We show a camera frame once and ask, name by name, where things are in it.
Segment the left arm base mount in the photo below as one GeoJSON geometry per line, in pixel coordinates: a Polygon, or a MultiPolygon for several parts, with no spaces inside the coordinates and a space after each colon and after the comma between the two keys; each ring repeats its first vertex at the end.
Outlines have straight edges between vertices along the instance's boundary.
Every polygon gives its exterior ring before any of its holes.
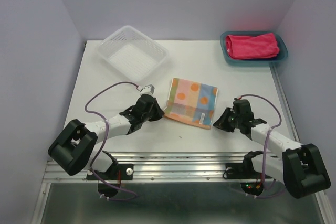
{"type": "Polygon", "coordinates": [[[104,172],[95,170],[95,173],[104,180],[130,181],[133,179],[134,165],[131,163],[120,163],[115,157],[106,151],[102,151],[93,164],[99,168],[107,167],[104,172]]]}

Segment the pink towel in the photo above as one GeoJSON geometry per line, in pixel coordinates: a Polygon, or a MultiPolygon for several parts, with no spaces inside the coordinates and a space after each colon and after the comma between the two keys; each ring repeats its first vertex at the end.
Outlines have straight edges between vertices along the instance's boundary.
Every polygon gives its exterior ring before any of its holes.
{"type": "Polygon", "coordinates": [[[280,52],[273,33],[254,37],[227,35],[224,43],[228,56],[234,60],[269,59],[276,57],[280,52]]]}

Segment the orange patterned towel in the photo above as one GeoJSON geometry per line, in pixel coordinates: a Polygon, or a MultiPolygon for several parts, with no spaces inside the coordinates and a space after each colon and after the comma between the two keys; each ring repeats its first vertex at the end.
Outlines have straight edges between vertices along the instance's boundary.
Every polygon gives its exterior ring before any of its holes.
{"type": "Polygon", "coordinates": [[[217,87],[173,78],[164,116],[208,130],[212,126],[217,95],[217,87]]]}

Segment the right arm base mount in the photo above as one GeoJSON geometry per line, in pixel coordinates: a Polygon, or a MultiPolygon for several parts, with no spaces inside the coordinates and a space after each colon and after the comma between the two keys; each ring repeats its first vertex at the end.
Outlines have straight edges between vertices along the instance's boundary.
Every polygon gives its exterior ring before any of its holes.
{"type": "Polygon", "coordinates": [[[238,163],[226,163],[226,169],[223,173],[224,179],[262,179],[262,171],[256,171],[253,168],[252,158],[258,157],[263,160],[262,151],[251,151],[244,155],[244,159],[238,163]]]}

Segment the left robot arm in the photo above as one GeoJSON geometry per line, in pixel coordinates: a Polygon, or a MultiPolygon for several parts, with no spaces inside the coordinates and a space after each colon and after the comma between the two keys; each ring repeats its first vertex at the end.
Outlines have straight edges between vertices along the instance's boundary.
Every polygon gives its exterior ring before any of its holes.
{"type": "Polygon", "coordinates": [[[70,121],[48,149],[48,155],[70,176],[83,169],[93,169],[104,178],[116,175],[116,159],[104,151],[94,151],[96,144],[107,139],[134,133],[149,121],[164,115],[156,98],[141,95],[136,104],[116,116],[91,123],[70,121]]]}

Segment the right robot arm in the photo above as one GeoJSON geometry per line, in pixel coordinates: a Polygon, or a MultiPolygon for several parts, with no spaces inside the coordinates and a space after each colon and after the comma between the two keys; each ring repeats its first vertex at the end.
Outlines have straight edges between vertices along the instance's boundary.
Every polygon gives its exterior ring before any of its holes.
{"type": "Polygon", "coordinates": [[[248,152],[240,163],[226,164],[223,178],[241,180],[246,194],[259,197],[266,188],[267,178],[281,182],[296,199],[330,188],[331,180],[319,149],[291,140],[265,120],[255,118],[244,96],[235,99],[213,126],[225,132],[239,130],[264,147],[248,152]]]}

